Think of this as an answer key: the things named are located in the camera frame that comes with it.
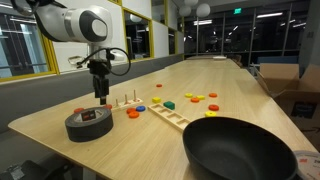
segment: black tape roll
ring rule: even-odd
[[[87,142],[107,134],[113,127],[113,118],[110,109],[95,107],[69,116],[65,125],[71,141]]]

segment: colored plastic piece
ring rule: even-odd
[[[133,111],[136,111],[136,108],[128,108],[127,109],[127,114],[130,114]]]
[[[138,111],[138,112],[143,112],[143,111],[145,111],[146,110],[146,107],[144,107],[144,106],[138,106],[138,107],[136,107],[136,111]]]
[[[171,109],[171,110],[175,109],[175,104],[171,101],[167,101],[167,102],[163,103],[163,106],[168,109]]]
[[[82,110],[84,110],[84,108],[77,108],[77,109],[73,110],[73,113],[78,113],[78,112],[80,112]]]
[[[198,99],[200,99],[200,100],[204,100],[204,99],[205,99],[205,97],[204,97],[204,96],[202,96],[202,95],[197,96],[197,98],[198,98]]]
[[[211,110],[211,111],[219,111],[219,106],[215,105],[215,104],[211,104],[209,106],[209,110]]]
[[[154,97],[154,98],[152,98],[152,102],[153,102],[153,103],[160,103],[160,102],[161,102],[161,98],[159,98],[159,97]]]
[[[215,116],[217,116],[217,113],[216,112],[212,112],[212,111],[207,111],[205,113],[205,116],[206,117],[215,117]]]
[[[210,93],[209,96],[210,96],[210,97],[213,97],[213,98],[214,98],[214,97],[218,97],[217,93]]]
[[[184,96],[187,97],[187,98],[192,98],[192,97],[193,97],[193,94],[191,94],[191,93],[186,93]]]
[[[191,98],[191,102],[198,103],[200,101],[199,98]]]
[[[103,106],[104,108],[107,108],[107,109],[112,109],[112,105],[111,104],[106,104]]]
[[[129,118],[137,118],[137,117],[139,117],[139,115],[140,115],[139,112],[132,111],[129,113]]]

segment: orange disc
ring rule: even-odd
[[[139,117],[139,112],[137,112],[137,111],[132,111],[132,112],[130,112],[129,113],[129,117],[130,118],[137,118],[137,117]]]
[[[191,102],[197,103],[199,101],[200,101],[199,98],[191,98]]]
[[[127,109],[127,114],[130,114],[133,111],[136,111],[136,108],[128,108]]]
[[[218,97],[217,93],[210,93],[209,96],[210,97]]]
[[[212,104],[212,105],[209,106],[209,109],[211,111],[219,111],[219,106]]]
[[[107,109],[112,109],[112,105],[111,104],[106,104],[103,106],[104,108],[107,108]]]
[[[84,108],[77,108],[77,109],[73,110],[73,113],[78,113],[78,112],[80,112],[82,110],[84,110]]]

